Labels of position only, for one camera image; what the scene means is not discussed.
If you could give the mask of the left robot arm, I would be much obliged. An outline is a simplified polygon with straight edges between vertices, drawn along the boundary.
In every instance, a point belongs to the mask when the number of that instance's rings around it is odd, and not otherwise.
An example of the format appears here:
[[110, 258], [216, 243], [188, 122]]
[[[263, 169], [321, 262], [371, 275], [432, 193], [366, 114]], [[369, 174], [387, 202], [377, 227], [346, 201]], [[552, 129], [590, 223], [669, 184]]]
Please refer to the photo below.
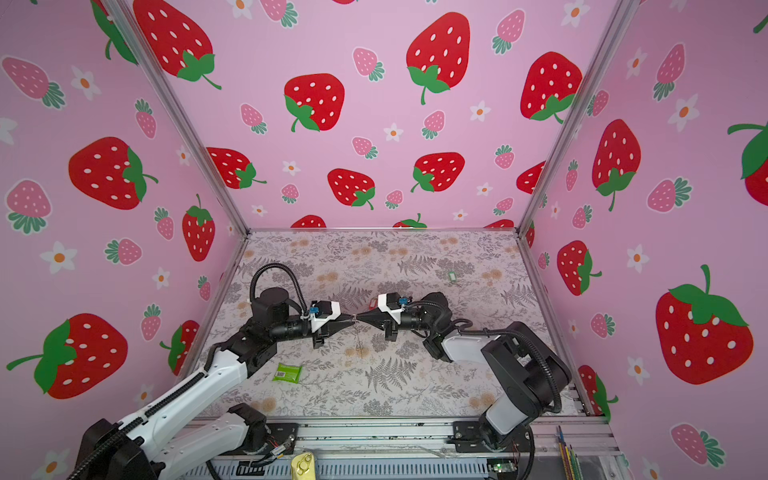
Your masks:
[[282, 263], [259, 268], [248, 293], [250, 318], [228, 339], [211, 346], [201, 368], [122, 420], [101, 419], [86, 431], [71, 478], [177, 479], [238, 449], [251, 430], [266, 424], [248, 404], [189, 434], [181, 431], [257, 373], [276, 355], [279, 343], [308, 338], [320, 347], [355, 322], [336, 301], [308, 303], [296, 275]]

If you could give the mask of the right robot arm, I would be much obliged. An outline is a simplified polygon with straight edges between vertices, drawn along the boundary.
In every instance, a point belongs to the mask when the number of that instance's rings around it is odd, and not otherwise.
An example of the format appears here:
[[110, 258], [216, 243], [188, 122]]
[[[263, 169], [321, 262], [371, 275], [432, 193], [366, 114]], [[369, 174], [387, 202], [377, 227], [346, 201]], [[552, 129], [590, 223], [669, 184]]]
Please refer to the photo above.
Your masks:
[[454, 318], [447, 297], [432, 292], [420, 300], [397, 293], [382, 294], [377, 306], [356, 316], [360, 322], [395, 341], [401, 331], [424, 335], [429, 355], [448, 363], [486, 365], [502, 393], [472, 429], [457, 431], [459, 450], [477, 446], [505, 451], [520, 440], [532, 440], [530, 425], [546, 413], [562, 411], [562, 391], [572, 381], [565, 362], [526, 324], [514, 321], [503, 329], [475, 329], [468, 319]]

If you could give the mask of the green packet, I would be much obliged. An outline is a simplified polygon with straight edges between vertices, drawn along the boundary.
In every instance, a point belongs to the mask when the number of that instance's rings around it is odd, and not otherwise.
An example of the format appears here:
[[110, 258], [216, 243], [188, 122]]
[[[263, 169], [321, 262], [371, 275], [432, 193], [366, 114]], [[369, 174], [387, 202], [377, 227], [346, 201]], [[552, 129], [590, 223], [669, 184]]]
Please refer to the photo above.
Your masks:
[[273, 375], [273, 380], [298, 384], [300, 382], [302, 370], [302, 366], [293, 366], [279, 363]]

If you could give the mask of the coloured pencils bundle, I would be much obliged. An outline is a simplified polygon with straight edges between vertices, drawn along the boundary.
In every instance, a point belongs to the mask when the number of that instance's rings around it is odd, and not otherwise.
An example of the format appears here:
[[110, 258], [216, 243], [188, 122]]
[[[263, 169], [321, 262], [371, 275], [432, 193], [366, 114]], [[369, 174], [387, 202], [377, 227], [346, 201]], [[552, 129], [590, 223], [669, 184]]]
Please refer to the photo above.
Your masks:
[[571, 447], [566, 444], [563, 430], [560, 426], [556, 427], [556, 440], [558, 442], [558, 447], [563, 461], [566, 479], [582, 480], [583, 476], [580, 471], [578, 459], [574, 456]]

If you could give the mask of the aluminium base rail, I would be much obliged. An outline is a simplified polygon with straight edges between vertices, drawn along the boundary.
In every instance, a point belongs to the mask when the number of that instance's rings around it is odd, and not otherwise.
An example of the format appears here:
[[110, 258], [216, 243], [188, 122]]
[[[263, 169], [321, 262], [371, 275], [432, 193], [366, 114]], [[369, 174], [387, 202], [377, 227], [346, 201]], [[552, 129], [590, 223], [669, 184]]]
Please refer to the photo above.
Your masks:
[[165, 465], [162, 478], [225, 454], [263, 458], [298, 450], [372, 451], [382, 454], [430, 453], [440, 458], [506, 453], [565, 455], [572, 461], [599, 457], [609, 479], [629, 478], [606, 420], [600, 417], [526, 416], [511, 406], [494, 405], [477, 418], [286, 418], [271, 422], [257, 411], [228, 412], [199, 426], [186, 427], [168, 415], [141, 420], [124, 429], [147, 458]]

